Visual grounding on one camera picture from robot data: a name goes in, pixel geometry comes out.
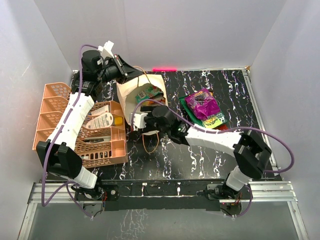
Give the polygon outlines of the brown paper bag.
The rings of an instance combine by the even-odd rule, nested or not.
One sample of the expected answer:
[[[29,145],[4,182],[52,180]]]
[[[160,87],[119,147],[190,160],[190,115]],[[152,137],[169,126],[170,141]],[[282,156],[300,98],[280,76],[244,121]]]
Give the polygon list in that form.
[[[126,83],[116,84],[117,97],[124,118],[132,130],[145,130],[143,136],[157,135],[157,130],[147,129],[147,124],[144,122],[147,111],[142,108],[168,105],[165,81],[160,74],[147,74],[139,66],[135,66],[134,69],[141,75]]]

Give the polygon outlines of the purple snack packet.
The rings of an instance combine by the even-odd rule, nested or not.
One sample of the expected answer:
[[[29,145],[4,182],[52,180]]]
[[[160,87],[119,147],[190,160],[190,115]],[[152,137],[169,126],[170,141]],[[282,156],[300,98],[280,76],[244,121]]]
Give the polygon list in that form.
[[[188,108],[201,121],[208,120],[221,110],[212,93],[203,88],[185,98]]]

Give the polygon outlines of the green real cookies bag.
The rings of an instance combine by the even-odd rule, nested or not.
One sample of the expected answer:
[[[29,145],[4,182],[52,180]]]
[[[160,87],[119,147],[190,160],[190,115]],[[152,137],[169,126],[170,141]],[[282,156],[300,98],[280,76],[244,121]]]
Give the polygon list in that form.
[[[188,105],[187,105],[187,103],[186,103],[186,101],[185,101],[185,98],[186,98],[186,96],[183,96],[183,97],[180,97],[180,98],[179,98],[179,103],[180,103],[181,111],[182,111],[185,115],[187,115],[187,119],[188,119],[188,120],[192,121],[194,124],[197,124],[197,125],[199,125],[199,126],[201,126],[201,127],[204,127],[203,124],[202,124],[202,120],[198,119],[198,118],[195,116],[195,114],[193,113],[193,111],[188,107]],[[220,110],[219,112],[217,112],[217,113],[214,114],[214,115],[217,115],[217,114],[224,114],[224,113]]]

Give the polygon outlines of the teal mint candy bag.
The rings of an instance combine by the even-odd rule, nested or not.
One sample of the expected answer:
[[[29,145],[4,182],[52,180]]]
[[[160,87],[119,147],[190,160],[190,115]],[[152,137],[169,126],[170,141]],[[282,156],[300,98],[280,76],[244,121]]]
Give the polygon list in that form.
[[[143,100],[149,99],[150,98],[150,94],[148,91],[146,90],[142,90],[140,91],[136,96],[135,96],[135,101],[136,103],[140,103]]]

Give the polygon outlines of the orange candy packet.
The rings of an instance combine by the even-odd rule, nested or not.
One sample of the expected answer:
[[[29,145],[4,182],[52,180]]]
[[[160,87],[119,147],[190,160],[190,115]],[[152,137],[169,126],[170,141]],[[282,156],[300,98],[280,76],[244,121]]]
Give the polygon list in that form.
[[[146,99],[153,99],[159,102],[165,101],[164,92],[156,86],[149,86],[144,92]]]

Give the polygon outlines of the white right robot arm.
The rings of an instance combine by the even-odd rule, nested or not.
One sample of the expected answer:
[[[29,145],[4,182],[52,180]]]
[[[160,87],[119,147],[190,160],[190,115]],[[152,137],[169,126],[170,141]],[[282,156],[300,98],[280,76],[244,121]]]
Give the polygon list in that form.
[[[158,131],[176,144],[206,147],[235,158],[236,167],[224,182],[206,189],[209,199],[238,199],[244,186],[263,177],[272,153],[263,138],[251,129],[223,133],[189,124],[179,120],[165,105],[155,106],[149,112],[134,113],[132,119],[135,131],[144,134]]]

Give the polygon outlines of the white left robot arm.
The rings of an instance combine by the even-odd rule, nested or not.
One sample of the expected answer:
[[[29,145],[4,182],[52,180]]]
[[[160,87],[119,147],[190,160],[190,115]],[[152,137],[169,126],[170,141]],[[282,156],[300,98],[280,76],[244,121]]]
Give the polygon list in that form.
[[[79,53],[79,71],[71,89],[69,101],[53,132],[36,145],[36,153],[43,167],[41,194],[45,194],[46,175],[52,174],[67,180],[81,194],[97,200],[104,195],[98,176],[83,166],[75,152],[81,127],[101,93],[104,82],[116,80],[125,84],[143,72],[126,63],[121,56],[110,51],[90,49]]]

